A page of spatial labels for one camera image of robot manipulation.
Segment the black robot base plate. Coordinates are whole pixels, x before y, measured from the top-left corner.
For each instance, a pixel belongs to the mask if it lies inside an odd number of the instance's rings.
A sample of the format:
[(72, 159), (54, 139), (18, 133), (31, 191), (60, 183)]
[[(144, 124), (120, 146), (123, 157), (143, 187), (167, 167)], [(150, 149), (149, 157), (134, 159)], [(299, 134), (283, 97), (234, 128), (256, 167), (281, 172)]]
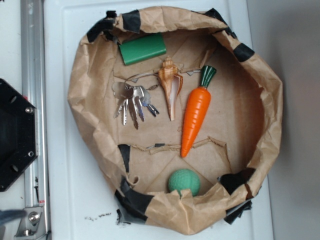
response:
[(36, 108), (0, 80), (0, 191), (7, 191), (38, 156)]

